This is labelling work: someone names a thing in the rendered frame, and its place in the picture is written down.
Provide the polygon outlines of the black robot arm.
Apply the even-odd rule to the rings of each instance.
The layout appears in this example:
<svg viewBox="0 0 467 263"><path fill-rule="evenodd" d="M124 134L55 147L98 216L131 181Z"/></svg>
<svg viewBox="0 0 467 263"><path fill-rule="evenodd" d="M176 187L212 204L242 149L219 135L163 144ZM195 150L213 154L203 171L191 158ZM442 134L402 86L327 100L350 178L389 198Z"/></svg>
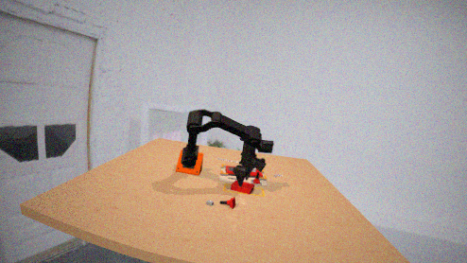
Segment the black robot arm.
<svg viewBox="0 0 467 263"><path fill-rule="evenodd" d="M211 121L201 125L203 116L211 117ZM260 129L252 125L242 125L220 112L210 112L205 109L190 111L187 119L186 129L189 133L188 144L182 150L181 164L183 168L194 169L199 156L199 146L197 146L198 134L206 132L212 128L221 128L240 137L244 141L243 151L255 153L272 153L273 141L262 140ZM252 158L250 167L254 166L258 171L265 167L265 159L258 159L257 155Z"/></svg>

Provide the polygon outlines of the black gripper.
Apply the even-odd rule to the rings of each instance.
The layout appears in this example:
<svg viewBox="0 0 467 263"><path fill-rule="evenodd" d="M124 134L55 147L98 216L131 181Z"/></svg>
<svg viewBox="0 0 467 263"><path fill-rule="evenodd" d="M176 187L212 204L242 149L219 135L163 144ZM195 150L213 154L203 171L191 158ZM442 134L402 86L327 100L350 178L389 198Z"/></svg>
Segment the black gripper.
<svg viewBox="0 0 467 263"><path fill-rule="evenodd" d="M247 181L251 175L252 170L255 169L254 166L250 167L250 164L251 164L252 158L256 156L256 153L245 152L242 150L240 155L242 155L242 157L241 157L241 162L239 162L239 165L242 165L242 166L234 167L233 173L235 174L235 177L238 181L239 186L242 186L245 178Z"/></svg>

